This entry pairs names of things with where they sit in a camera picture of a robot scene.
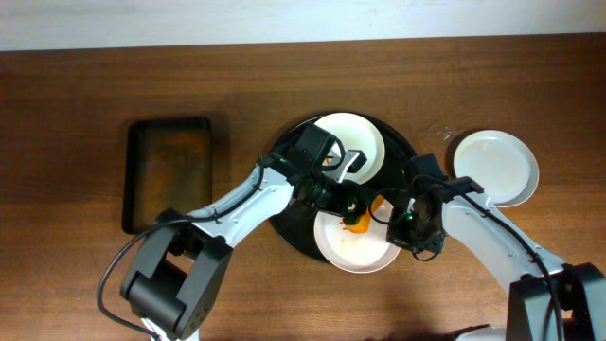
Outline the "orange green sponge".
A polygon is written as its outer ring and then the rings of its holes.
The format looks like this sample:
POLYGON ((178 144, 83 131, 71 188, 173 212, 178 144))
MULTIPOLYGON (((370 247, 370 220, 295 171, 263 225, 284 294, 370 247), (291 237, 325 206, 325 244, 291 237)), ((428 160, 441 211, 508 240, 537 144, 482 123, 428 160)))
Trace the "orange green sponge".
POLYGON ((378 195, 372 202, 368 211, 360 217, 356 224, 346 224, 344 221, 341 221, 339 225, 343 230, 349 231, 354 234, 363 234, 366 233, 369 229, 370 222, 373 220, 372 216, 377 212, 377 210, 381 207, 384 202, 384 198, 382 195, 378 195))

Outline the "grey-white plate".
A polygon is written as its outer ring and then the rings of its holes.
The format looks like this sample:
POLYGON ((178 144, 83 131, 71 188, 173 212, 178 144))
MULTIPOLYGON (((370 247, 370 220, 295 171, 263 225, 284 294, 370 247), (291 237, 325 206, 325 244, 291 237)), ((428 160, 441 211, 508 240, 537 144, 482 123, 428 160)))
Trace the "grey-white plate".
POLYGON ((497 130, 466 135, 454 150, 453 167, 456 177, 471 177, 499 207, 524 203, 540 180, 530 148, 516 136, 497 130))

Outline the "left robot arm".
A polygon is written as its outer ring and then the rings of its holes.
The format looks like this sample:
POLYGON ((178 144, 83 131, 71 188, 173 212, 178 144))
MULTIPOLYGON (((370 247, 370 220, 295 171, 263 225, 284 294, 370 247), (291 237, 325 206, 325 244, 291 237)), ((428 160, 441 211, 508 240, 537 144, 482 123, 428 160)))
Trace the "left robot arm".
POLYGON ((120 286, 144 333, 191 338, 214 305, 234 248, 290 204, 357 223, 372 192, 345 176, 365 162, 363 151, 308 123, 297 138, 259 156, 250 176, 217 202, 187 215, 163 212, 136 236, 141 247, 120 286))

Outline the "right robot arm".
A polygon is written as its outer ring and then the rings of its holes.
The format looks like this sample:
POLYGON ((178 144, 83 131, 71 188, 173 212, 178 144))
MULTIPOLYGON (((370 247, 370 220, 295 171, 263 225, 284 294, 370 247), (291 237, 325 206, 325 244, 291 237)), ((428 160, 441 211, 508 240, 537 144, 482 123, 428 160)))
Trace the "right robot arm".
POLYGON ((572 265, 506 218, 469 177, 448 179, 436 158, 401 165, 407 187, 392 196, 387 241, 435 258, 447 238, 465 245, 508 295, 504 328, 481 325, 453 340, 602 340, 605 276, 590 262, 572 265))

